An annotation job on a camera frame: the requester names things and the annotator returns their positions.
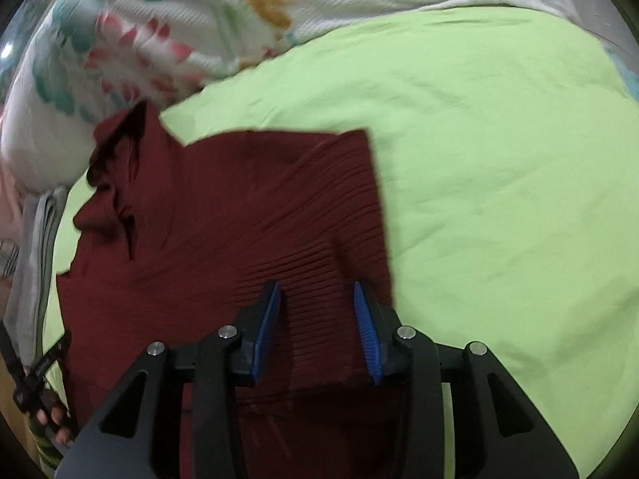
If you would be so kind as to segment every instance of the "plaid fabric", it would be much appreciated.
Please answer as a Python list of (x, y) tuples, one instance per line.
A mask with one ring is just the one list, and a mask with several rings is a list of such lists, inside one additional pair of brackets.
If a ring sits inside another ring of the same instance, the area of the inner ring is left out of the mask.
[(7, 279), (14, 274), (19, 251), (13, 241), (0, 238), (0, 279)]

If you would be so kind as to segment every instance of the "gray towel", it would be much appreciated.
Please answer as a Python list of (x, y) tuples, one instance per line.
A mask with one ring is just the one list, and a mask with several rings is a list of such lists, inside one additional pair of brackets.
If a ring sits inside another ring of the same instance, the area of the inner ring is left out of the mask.
[(65, 210), (66, 188), (29, 195), (22, 213), (22, 238), (4, 324), (25, 366), (42, 356), (42, 325), (47, 311), (53, 246)]

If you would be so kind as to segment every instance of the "pink fabric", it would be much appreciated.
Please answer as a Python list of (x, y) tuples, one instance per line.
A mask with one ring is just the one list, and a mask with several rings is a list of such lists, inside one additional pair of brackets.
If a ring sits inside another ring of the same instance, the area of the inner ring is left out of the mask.
[[(2, 109), (0, 108), (0, 135), (2, 134)], [(22, 230), (21, 196), (16, 180), (0, 159), (0, 238), (20, 244)]]

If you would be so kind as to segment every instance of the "wrinkled fabric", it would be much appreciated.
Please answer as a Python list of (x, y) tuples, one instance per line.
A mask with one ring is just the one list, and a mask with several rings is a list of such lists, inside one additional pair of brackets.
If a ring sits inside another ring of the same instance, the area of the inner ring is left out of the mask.
[(183, 147), (138, 105), (95, 135), (97, 190), (58, 277), (80, 424), (149, 342), (197, 342), (277, 279), (285, 300), (269, 364), (256, 389), (238, 390), (250, 476), (384, 474), (399, 390), (372, 386), (353, 310), (356, 279), (390, 300), (365, 132), (237, 131)]

